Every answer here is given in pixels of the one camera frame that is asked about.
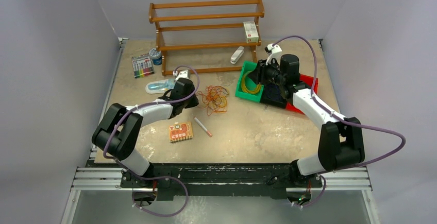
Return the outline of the green plastic bin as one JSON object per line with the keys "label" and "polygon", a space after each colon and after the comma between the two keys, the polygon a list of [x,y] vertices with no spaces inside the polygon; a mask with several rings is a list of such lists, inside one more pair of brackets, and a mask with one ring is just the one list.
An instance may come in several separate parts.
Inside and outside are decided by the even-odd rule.
{"label": "green plastic bin", "polygon": [[255,69],[256,65],[254,62],[244,62],[236,87],[236,97],[252,102],[260,102],[263,86],[260,84],[256,85],[246,76]]}

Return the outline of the black plastic bin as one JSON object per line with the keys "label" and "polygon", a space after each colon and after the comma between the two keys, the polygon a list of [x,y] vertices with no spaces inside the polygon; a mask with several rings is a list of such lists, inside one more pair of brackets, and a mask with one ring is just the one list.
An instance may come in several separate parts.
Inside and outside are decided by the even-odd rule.
{"label": "black plastic bin", "polygon": [[288,104],[288,102],[281,96],[279,86],[273,83],[268,83],[263,86],[260,103],[281,109],[286,109]]}

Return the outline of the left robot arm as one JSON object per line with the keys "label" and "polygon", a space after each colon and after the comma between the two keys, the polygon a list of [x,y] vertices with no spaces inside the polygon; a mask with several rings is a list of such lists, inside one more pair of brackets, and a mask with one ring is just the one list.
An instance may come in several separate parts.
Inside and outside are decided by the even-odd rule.
{"label": "left robot arm", "polygon": [[169,90],[170,96],[164,94],[154,102],[139,106],[112,104],[95,129],[92,144],[133,172],[133,180],[140,187],[150,186],[154,180],[154,166],[136,150],[140,129],[174,118],[183,109],[196,107],[198,99],[195,90],[192,80],[180,78]]}

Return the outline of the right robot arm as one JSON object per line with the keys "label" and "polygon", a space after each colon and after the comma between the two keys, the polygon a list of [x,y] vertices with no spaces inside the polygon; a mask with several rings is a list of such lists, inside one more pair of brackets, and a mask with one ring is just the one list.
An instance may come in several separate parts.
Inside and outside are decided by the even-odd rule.
{"label": "right robot arm", "polygon": [[291,163],[289,179],[293,185],[304,185],[310,175],[364,161],[360,121],[355,117],[346,118],[330,107],[321,107],[323,101],[301,80],[296,55],[285,54],[280,61],[273,59],[271,63],[260,60],[247,76],[256,84],[276,85],[281,97],[300,110],[320,131],[317,153]]}

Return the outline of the blue toothbrush blister pack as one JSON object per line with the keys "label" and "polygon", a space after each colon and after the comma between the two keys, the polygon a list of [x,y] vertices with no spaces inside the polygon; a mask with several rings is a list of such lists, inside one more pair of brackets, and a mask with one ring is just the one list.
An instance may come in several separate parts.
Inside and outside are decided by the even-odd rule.
{"label": "blue toothbrush blister pack", "polygon": [[175,78],[153,81],[146,85],[145,90],[148,94],[162,94],[173,89],[175,82]]}

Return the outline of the white stapler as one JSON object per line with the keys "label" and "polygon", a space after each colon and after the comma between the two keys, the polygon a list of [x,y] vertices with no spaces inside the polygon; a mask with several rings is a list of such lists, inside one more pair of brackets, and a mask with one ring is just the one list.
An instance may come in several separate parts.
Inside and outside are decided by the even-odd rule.
{"label": "white stapler", "polygon": [[239,61],[239,59],[242,57],[243,54],[244,54],[244,47],[239,46],[236,49],[236,51],[232,54],[232,56],[230,57],[230,63],[236,64]]}

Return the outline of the white cardboard box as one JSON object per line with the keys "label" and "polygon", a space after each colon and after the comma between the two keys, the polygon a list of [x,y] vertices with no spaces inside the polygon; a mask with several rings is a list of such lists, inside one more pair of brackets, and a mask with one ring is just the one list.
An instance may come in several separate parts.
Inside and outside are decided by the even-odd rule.
{"label": "white cardboard box", "polygon": [[243,22],[243,27],[246,36],[247,43],[258,43],[259,34],[257,29],[257,24],[254,21]]}

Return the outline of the blue round tin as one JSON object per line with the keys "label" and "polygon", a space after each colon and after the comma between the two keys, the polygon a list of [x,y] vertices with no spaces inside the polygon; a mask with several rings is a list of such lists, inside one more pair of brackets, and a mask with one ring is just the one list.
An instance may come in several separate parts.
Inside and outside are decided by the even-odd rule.
{"label": "blue round tin", "polygon": [[149,57],[153,62],[153,65],[161,65],[162,64],[162,52],[157,50],[156,48],[152,48],[149,50]]}

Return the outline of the orange snack packet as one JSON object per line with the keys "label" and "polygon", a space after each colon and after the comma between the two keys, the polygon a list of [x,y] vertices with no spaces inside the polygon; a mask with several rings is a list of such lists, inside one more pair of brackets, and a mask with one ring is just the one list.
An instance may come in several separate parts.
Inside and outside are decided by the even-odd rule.
{"label": "orange snack packet", "polygon": [[190,140],[194,136],[191,122],[175,123],[169,126],[169,140],[171,143],[178,143]]}

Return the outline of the marker pen set pack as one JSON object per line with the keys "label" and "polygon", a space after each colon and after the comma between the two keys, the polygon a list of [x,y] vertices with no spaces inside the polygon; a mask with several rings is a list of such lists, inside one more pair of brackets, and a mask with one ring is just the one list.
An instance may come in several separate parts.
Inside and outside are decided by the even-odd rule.
{"label": "marker pen set pack", "polygon": [[149,54],[132,57],[131,62],[134,78],[143,78],[155,73]]}

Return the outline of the red marker pen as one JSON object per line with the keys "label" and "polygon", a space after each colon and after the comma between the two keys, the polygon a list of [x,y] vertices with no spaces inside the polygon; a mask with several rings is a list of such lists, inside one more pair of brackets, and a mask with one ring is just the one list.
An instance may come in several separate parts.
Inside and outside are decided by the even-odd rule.
{"label": "red marker pen", "polygon": [[194,117],[194,120],[209,137],[212,137],[212,133],[206,128],[206,126],[197,117]]}

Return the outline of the wooden shelf rack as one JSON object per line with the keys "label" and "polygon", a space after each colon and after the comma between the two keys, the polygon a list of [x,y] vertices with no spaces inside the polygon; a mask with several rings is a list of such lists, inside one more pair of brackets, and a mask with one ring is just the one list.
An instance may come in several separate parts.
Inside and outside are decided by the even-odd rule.
{"label": "wooden shelf rack", "polygon": [[[254,11],[223,13],[215,11],[214,13],[206,14],[183,14],[183,15],[166,15],[161,16],[157,11],[162,9],[188,9],[188,8],[217,8],[225,6],[243,6],[255,5]],[[155,25],[156,45],[155,48],[162,52],[161,74],[169,76],[173,73],[166,69],[167,52],[174,50],[194,50],[194,49],[213,49],[213,48],[229,48],[229,47],[248,47],[251,52],[253,62],[257,61],[256,47],[261,45],[261,40],[257,42],[211,42],[203,44],[185,43],[178,45],[166,44],[163,34],[165,32],[179,32],[179,31],[197,31],[197,30],[215,30],[215,29],[237,29],[243,28],[243,23],[224,23],[224,24],[205,24],[205,25],[179,25],[162,27],[162,22],[181,22],[181,21],[202,21],[202,20],[223,20],[236,18],[253,18],[256,31],[259,31],[259,19],[265,15],[263,0],[225,0],[225,1],[203,1],[203,2],[185,2],[185,3],[164,3],[154,4],[150,3],[148,11],[148,20]]]}

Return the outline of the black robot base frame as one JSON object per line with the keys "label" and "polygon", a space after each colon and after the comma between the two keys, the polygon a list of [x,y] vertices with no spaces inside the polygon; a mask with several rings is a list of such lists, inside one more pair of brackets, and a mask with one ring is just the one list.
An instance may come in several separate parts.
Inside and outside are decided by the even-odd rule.
{"label": "black robot base frame", "polygon": [[153,163],[154,176],[122,172],[121,187],[155,189],[158,200],[175,196],[244,196],[308,200],[321,187],[316,175],[294,177],[291,163]]}

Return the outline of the aluminium rail frame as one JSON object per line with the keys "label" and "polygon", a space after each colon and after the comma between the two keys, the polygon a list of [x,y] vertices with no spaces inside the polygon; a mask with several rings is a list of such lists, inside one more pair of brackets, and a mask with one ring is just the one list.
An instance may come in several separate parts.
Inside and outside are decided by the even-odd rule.
{"label": "aluminium rail frame", "polygon": [[[318,77],[322,83],[322,96],[329,104],[338,109],[337,100],[332,89],[329,73],[323,57],[320,43],[310,41],[315,49],[318,65]],[[173,50],[164,52],[163,61],[170,69],[171,66],[184,64],[192,67],[206,68],[226,67],[230,63],[225,61],[230,57],[231,48],[200,48],[188,50]],[[288,195],[304,193],[309,179],[300,180],[297,184],[289,177],[289,164],[298,157],[315,152],[318,141],[318,131],[311,121],[294,108],[280,109],[265,103],[256,103],[234,96],[238,85],[235,72],[205,73],[200,75],[201,86],[227,85],[231,97],[228,99],[228,110],[222,114],[207,113],[203,109],[194,109],[193,113],[183,113],[182,116],[198,116],[206,126],[212,130],[213,137],[207,139],[201,131],[195,134],[193,140],[179,143],[179,145],[163,145],[158,152],[158,143],[147,143],[141,138],[140,151],[150,160],[158,161],[155,165],[158,173],[164,172],[175,178],[179,177],[188,189],[190,202],[179,217],[194,217],[188,214],[194,204],[200,200],[210,200],[206,197],[270,197],[285,199]],[[248,115],[253,119],[245,123],[246,128],[221,134],[225,130],[227,118],[235,117],[236,122],[243,122]],[[215,146],[216,153],[209,150],[203,152],[201,145]],[[114,163],[103,159],[101,151],[92,149],[90,163],[84,168],[78,168],[69,201],[62,223],[124,223],[127,211],[133,213],[127,205],[127,195],[132,190],[141,193],[152,193],[151,183],[140,183],[133,176],[125,176],[124,170]],[[367,168],[350,168],[335,170],[333,173],[323,174],[326,179],[325,194],[331,197],[331,192],[352,193],[361,197],[364,204],[364,223],[377,223],[371,216],[369,204],[372,204],[372,185]]]}

